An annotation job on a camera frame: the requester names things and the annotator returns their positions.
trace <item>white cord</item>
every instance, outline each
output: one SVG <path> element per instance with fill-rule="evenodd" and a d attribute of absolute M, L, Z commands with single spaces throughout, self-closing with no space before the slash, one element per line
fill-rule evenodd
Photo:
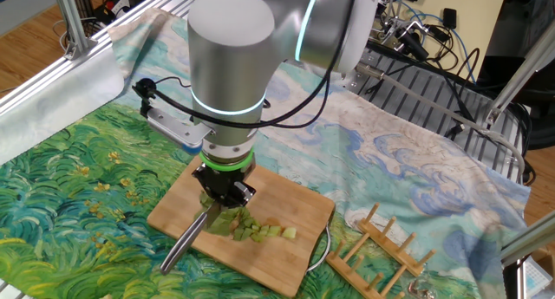
<path fill-rule="evenodd" d="M 389 83 L 391 83 L 392 85 L 394 85 L 396 88 L 399 88 L 402 92 L 418 99 L 419 101 L 439 110 L 442 111 L 444 114 L 448 115 L 449 117 L 453 118 L 454 120 L 460 121 L 461 123 L 463 123 L 464 125 L 467 125 L 469 127 L 471 127 L 472 129 L 476 130 L 478 133 L 481 133 L 487 137 L 489 137 L 491 140 L 494 140 L 496 142 L 499 142 L 501 145 L 505 146 L 506 148 L 508 148 L 509 150 L 511 150 L 511 153 L 513 154 L 514 158 L 517 159 L 517 162 L 519 163 L 519 175 L 517 177 L 517 179 L 520 179 L 520 177 L 522 177 L 522 173 L 524 173 L 524 169 L 525 169 L 525 164 L 524 164 L 524 158 L 522 157 L 522 155 L 520 154 L 519 150 L 513 145 L 511 144 L 511 142 L 509 142 L 507 139 L 505 139 L 505 137 L 503 137 L 503 135 L 501 133 L 496 133 L 493 132 L 491 130 L 487 130 L 486 128 L 476 124 L 475 122 L 472 122 L 464 117 L 461 117 L 460 115 L 451 112 L 450 110 L 428 100 L 427 98 L 416 94 L 415 92 L 413 92 L 411 89 L 405 87 L 403 84 L 401 84 L 400 82 L 398 82 L 397 80 L 389 77 L 388 75 L 383 75 L 382 76 L 384 81 L 387 81 Z"/>
<path fill-rule="evenodd" d="M 67 31 L 64 32 L 64 33 L 60 36 L 60 40 L 58 41 L 58 42 L 60 43 L 60 47 L 62 47 L 62 50 L 63 50 L 63 53 L 64 53 L 64 54 L 68 52 L 68 48 L 66 48 L 66 47 L 63 46 L 63 42 L 62 42 L 62 41 L 63 41 L 63 37 L 65 37 L 65 36 L 67 36 L 67 35 L 68 35 L 68 32 L 67 32 Z"/>
<path fill-rule="evenodd" d="M 95 19 L 96 19 L 96 17 L 85 17 L 85 18 L 82 18 L 81 21 L 92 21 L 92 20 L 95 20 Z M 52 31 L 54 31 L 56 36 L 59 36 L 58 33 L 56 32 L 56 26 L 61 24 L 61 23 L 65 23 L 65 21 L 64 20 L 59 20 L 59 21 L 57 21 L 56 23 L 54 23 L 52 25 Z M 61 36 L 59 36 L 60 37 L 59 43 L 60 43 L 60 47 L 62 47 L 62 49 L 63 49 L 63 53 L 68 52 L 68 48 L 65 48 L 63 46 L 63 37 L 65 37 L 67 35 L 68 35 L 68 31 L 66 30 Z"/>

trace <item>desk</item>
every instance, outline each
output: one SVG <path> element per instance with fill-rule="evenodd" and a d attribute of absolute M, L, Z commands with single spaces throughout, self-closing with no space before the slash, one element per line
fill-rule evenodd
<path fill-rule="evenodd" d="M 478 77 L 478 73 L 482 67 L 482 62 L 484 61 L 484 56 L 486 55 L 487 46 L 492 37 L 493 28 L 497 22 L 497 17 L 501 10 L 501 5 L 503 0 L 419 0 L 416 3 L 407 1 L 411 8 L 419 10 L 422 13 L 433 14 L 435 16 L 442 17 L 443 9 L 455 9 L 457 10 L 457 28 L 455 29 L 459 34 L 460 38 L 465 43 L 467 47 L 467 52 L 470 54 L 474 48 L 480 49 L 480 59 L 476 65 L 476 69 L 473 74 L 474 77 Z M 412 14 L 406 14 L 407 7 L 403 7 L 401 17 L 412 16 Z M 435 18 L 427 16 L 426 19 L 422 19 L 424 23 L 429 24 L 440 24 Z M 465 54 L 462 50 L 460 42 L 455 39 L 455 45 L 453 52 L 459 57 L 459 65 L 457 68 L 451 70 L 452 73 L 456 73 L 459 70 L 460 65 L 465 60 Z M 435 55 L 435 52 L 439 49 L 440 45 L 433 40 L 426 40 L 424 42 L 424 49 L 426 49 L 430 55 Z M 441 64 L 444 68 L 449 68 L 454 64 L 454 57 L 447 55 Z M 468 68 L 465 67 L 461 76 L 466 77 L 468 75 Z"/>

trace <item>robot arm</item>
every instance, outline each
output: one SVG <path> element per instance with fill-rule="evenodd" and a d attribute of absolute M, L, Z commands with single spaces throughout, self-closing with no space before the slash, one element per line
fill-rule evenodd
<path fill-rule="evenodd" d="M 338 72 L 358 63 L 378 0 L 196 0 L 188 15 L 193 110 L 219 122 L 194 117 L 194 127 L 171 120 L 148 105 L 156 86 L 140 81 L 141 112 L 151 126 L 198 153 L 203 164 L 193 176 L 215 200 L 212 216 L 184 233 L 162 265 L 167 273 L 200 229 L 222 207 L 246 205 L 255 191 L 245 183 L 255 167 L 252 151 L 266 88 L 285 59 Z"/>

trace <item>fabric cloth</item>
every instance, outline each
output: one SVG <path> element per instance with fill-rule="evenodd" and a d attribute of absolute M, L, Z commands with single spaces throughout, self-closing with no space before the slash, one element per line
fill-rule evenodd
<path fill-rule="evenodd" d="M 127 77 L 122 95 L 0 167 L 0 277 L 36 298 L 281 297 L 196 251 L 161 275 L 174 240 L 149 227 L 147 216 L 193 157 L 149 128 L 130 87 L 145 77 L 188 83 L 186 21 L 150 9 L 109 34 Z M 283 64 L 268 87 L 264 119 L 297 105 L 319 80 Z M 158 89 L 191 104 L 177 81 Z M 321 99 L 288 123 L 310 119 Z M 188 122 L 168 105 L 154 105 Z M 521 216 L 530 190 L 453 142 L 332 85 L 317 122 L 260 129 L 255 153 L 258 166 L 335 201 L 332 250 L 341 239 L 347 250 L 362 236 L 356 222 L 379 202 L 372 222 L 383 228 L 396 216 L 393 241 L 416 232 L 407 252 L 417 260 L 437 250 L 418 277 L 436 298 L 505 297 L 500 248 L 526 227 Z M 313 262 L 324 248 L 321 239 Z M 361 276 L 385 275 L 378 289 L 400 267 L 371 241 L 359 254 Z M 414 280 L 404 273 L 388 296 L 407 292 Z M 361 296 L 324 263 L 307 274 L 297 297 Z"/>

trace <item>wooden floor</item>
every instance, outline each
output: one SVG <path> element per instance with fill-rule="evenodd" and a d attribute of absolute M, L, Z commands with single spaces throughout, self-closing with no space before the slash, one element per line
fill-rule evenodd
<path fill-rule="evenodd" d="M 101 0 L 92 1 L 95 7 L 101 4 Z M 62 56 L 52 31 L 52 25 L 61 19 L 55 6 L 0 37 L 0 91 L 20 85 Z M 63 26 L 57 31 L 61 34 Z M 525 211 L 526 222 L 532 224 L 555 210 L 555 147 L 530 151 L 526 159 L 538 174 Z"/>

